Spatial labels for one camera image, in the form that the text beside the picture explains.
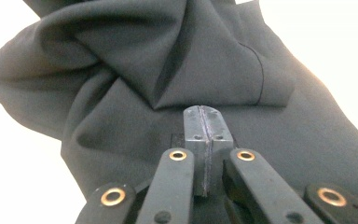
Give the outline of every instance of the white background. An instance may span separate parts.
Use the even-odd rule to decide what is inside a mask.
[[[266,23],[333,93],[358,128],[358,1],[262,1]],[[0,1],[0,47],[36,15]],[[0,106],[0,223],[74,223],[84,205],[61,143],[30,131]]]

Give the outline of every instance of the screw hole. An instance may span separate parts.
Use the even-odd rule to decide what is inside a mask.
[[[318,189],[318,196],[322,199],[322,201],[333,206],[342,207],[347,204],[345,197],[333,189]]]
[[[187,157],[187,154],[184,151],[176,150],[170,153],[170,158],[173,161],[182,161]]]
[[[107,190],[101,197],[101,203],[105,206],[114,206],[124,201],[126,192],[123,189],[113,188]]]
[[[253,154],[250,151],[243,150],[243,151],[240,151],[239,153],[237,153],[237,157],[238,157],[238,159],[243,160],[243,161],[252,161],[255,159],[255,154]]]
[[[287,220],[289,220],[291,223],[303,223],[304,218],[297,212],[290,212],[286,214]]]
[[[166,224],[171,221],[171,213],[167,211],[160,211],[155,215],[155,222],[158,224]]]

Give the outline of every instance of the dark gray fabric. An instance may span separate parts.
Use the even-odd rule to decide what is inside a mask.
[[[62,140],[86,197],[108,182],[151,178],[192,105],[219,109],[239,146],[260,152],[293,188],[328,182],[358,195],[358,131],[263,22],[257,1],[64,7],[0,50],[0,102]],[[226,222],[221,195],[196,199],[194,219]]]

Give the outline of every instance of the metal grommet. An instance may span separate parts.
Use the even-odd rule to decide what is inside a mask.
[[[237,157],[242,161],[252,161],[255,159],[255,154],[250,151],[242,150],[237,153]]]
[[[111,193],[118,193],[118,198],[114,200],[108,199],[109,194]],[[103,196],[101,197],[101,203],[105,206],[114,206],[116,204],[119,204],[124,201],[124,198],[126,197],[126,191],[119,189],[119,188],[113,188],[107,190]]]
[[[182,161],[187,157],[187,154],[181,150],[175,150],[170,153],[170,158],[173,161]]]
[[[342,196],[342,194],[336,192],[333,189],[321,188],[318,189],[318,196],[325,202],[331,205],[342,207],[347,204],[347,200]]]

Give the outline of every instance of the gray cloth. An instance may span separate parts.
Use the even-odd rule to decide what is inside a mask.
[[[219,109],[239,146],[260,152],[294,189],[328,182],[358,195],[358,131],[257,1],[63,7],[0,49],[0,102],[62,140],[86,198],[108,182],[151,178],[192,105]],[[195,201],[194,223],[224,222],[221,195]]]

